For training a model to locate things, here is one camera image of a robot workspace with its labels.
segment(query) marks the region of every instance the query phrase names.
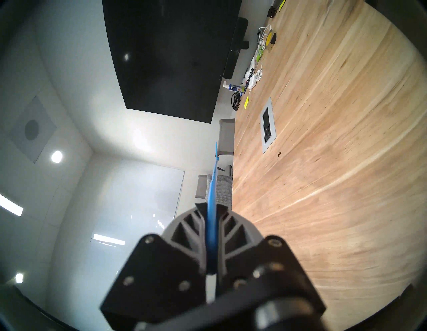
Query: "black television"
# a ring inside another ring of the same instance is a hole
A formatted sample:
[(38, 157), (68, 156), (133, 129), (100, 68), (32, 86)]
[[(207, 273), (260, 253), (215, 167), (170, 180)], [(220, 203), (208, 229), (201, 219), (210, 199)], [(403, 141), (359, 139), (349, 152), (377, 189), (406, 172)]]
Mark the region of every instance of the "black television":
[(247, 20), (236, 24), (241, 0), (102, 4), (126, 108), (211, 123), (227, 58), (230, 76), (247, 46)]

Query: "white cable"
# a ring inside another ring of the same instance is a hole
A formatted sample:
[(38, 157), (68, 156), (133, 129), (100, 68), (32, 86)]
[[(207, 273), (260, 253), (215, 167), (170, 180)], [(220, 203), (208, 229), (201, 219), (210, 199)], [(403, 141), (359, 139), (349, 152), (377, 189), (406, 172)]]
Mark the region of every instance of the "white cable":
[(260, 54), (260, 68), (258, 69), (258, 71), (256, 72), (256, 74), (254, 75), (255, 80), (257, 82), (261, 79), (261, 77), (263, 75), (263, 70), (262, 70), (262, 68), (263, 68), (263, 60), (262, 60), (263, 55), (262, 54), (263, 54), (263, 52), (264, 52), (264, 50), (266, 48), (266, 40), (267, 40), (267, 36), (268, 36), (268, 33), (270, 32), (270, 30), (271, 30), (271, 25), (270, 24), (267, 25), (267, 26), (262, 26), (262, 27), (260, 27), (258, 29), (259, 43), (258, 43), (258, 47), (257, 47), (256, 56), (258, 56), (258, 53)]

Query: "white wall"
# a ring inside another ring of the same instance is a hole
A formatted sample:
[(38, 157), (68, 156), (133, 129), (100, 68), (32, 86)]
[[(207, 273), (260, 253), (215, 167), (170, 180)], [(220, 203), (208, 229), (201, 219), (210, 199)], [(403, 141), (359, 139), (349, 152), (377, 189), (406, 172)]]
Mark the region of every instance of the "white wall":
[[(255, 52), (258, 27), (271, 0), (243, 0), (249, 20), (232, 82), (239, 83)], [(96, 152), (184, 169), (179, 210), (194, 205), (199, 174), (212, 173), (221, 118), (233, 109), (232, 92), (219, 88), (212, 124), (126, 109), (114, 71), (102, 0), (46, 2), (35, 16), (42, 58), (71, 118)], [(220, 157), (219, 165), (232, 158)]]
[[(174, 218), (184, 172), (94, 154), (52, 258), (47, 311), (79, 330), (108, 330), (99, 306), (136, 243)], [(93, 233), (124, 240), (108, 246)]]
[[(34, 164), (7, 134), (35, 96), (57, 129)], [(50, 160), (56, 150), (64, 156), (59, 164)], [(22, 272), (18, 286), (43, 308), (56, 236), (91, 156), (50, 82), (29, 20), (0, 61), (0, 193), (23, 207), (21, 217), (0, 207), (0, 274), (9, 280)]]

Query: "ceiling light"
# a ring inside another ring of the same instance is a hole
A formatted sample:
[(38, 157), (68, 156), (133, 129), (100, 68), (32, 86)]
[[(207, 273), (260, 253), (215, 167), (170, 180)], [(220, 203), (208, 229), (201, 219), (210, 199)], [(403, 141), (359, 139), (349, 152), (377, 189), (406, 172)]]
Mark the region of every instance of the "ceiling light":
[(55, 163), (61, 162), (61, 160), (62, 160), (62, 153), (60, 151), (56, 151), (55, 153), (52, 154), (51, 159)]
[(15, 215), (21, 216), (23, 208), (18, 206), (16, 203), (13, 203), (9, 199), (5, 198), (0, 194), (0, 206), (2, 206), (4, 209), (7, 209), (11, 213), (14, 213)]
[(124, 245), (126, 242), (123, 240), (118, 240), (106, 236), (102, 236), (100, 234), (94, 234), (94, 239), (99, 241), (105, 241), (106, 243), (116, 243), (117, 245)]
[(157, 221), (157, 224), (160, 225), (160, 227), (164, 230), (164, 225), (162, 224), (162, 222), (160, 222), (160, 220)]
[(16, 280), (17, 283), (22, 283), (23, 280), (24, 280), (24, 275), (21, 274), (21, 273), (17, 273), (16, 276), (15, 276), (15, 280)]
[(101, 243), (102, 245), (107, 245), (107, 246), (111, 246), (111, 247), (118, 247), (118, 246), (114, 246), (114, 245), (110, 245), (109, 243)]

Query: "wood grain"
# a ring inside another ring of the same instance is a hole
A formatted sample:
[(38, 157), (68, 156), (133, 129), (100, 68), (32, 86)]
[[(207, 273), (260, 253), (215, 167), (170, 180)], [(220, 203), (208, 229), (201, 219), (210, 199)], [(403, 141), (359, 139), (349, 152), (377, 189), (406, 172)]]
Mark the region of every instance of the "wood grain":
[(278, 39), (236, 115), (233, 210), (289, 243), (344, 330), (424, 267), (427, 66), (363, 1), (287, 0), (269, 23)]

